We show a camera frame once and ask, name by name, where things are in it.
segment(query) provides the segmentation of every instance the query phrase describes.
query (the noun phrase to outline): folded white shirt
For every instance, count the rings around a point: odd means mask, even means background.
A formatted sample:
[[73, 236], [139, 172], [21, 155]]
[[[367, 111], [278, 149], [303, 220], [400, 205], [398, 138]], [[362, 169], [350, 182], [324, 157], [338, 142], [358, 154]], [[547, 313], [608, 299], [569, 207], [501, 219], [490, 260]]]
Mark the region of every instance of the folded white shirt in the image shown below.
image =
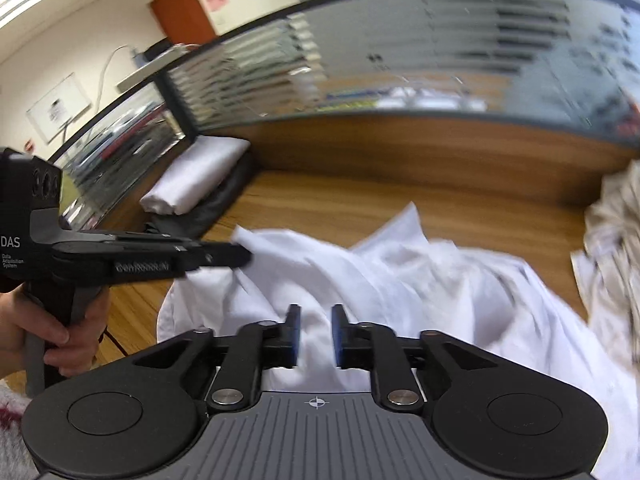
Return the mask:
[[188, 213], [225, 179], [249, 146], [244, 139], [199, 136], [140, 199], [142, 209], [161, 215]]
[[244, 269], [203, 269], [177, 280], [158, 317], [158, 340], [199, 326], [232, 335], [302, 308], [298, 366], [263, 374], [265, 390], [361, 392], [369, 374], [335, 366], [330, 310], [351, 322], [417, 337], [437, 329], [586, 391], [603, 407], [609, 437], [594, 475], [640, 479], [636, 383], [607, 356], [569, 306], [519, 258], [430, 242], [413, 205], [351, 250], [286, 230], [233, 239], [254, 259]]

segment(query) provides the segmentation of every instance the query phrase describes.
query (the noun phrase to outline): white board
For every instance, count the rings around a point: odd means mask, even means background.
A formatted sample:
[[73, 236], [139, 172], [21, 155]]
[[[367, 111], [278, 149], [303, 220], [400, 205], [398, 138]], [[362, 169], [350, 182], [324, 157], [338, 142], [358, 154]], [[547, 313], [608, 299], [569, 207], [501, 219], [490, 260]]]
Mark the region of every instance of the white board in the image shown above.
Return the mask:
[[50, 144], [75, 118], [91, 107], [75, 74], [51, 89], [28, 111], [27, 117], [42, 139]]

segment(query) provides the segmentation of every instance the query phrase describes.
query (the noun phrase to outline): circular cover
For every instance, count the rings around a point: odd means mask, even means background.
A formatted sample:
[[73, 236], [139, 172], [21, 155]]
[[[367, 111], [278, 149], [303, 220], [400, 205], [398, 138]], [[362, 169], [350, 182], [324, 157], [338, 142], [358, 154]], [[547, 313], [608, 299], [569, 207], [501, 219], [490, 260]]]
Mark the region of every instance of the circular cover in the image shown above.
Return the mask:
[[466, 372], [437, 401], [432, 425], [463, 462], [528, 480], [590, 471], [607, 437], [595, 400], [530, 370]]
[[197, 429], [191, 397], [151, 368], [63, 381], [36, 397], [22, 418], [38, 467], [65, 478], [152, 471], [183, 452]]

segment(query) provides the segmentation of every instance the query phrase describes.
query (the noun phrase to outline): red sign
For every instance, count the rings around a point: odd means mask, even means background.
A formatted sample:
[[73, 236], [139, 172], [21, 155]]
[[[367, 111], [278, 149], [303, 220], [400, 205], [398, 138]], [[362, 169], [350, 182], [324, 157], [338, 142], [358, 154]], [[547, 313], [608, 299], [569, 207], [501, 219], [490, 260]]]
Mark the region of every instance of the red sign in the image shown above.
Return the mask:
[[207, 9], [209, 12], [215, 12], [216, 10], [220, 10], [226, 4], [229, 3], [229, 0], [205, 0], [207, 3]]

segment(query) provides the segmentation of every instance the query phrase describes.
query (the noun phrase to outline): orange door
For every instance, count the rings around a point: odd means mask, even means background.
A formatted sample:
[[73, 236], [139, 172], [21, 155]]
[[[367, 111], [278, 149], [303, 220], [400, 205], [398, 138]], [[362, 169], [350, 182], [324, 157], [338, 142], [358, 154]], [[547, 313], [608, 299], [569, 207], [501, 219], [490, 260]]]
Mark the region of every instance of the orange door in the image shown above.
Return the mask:
[[200, 0], [153, 0], [149, 5], [173, 43], [204, 44], [217, 38]]

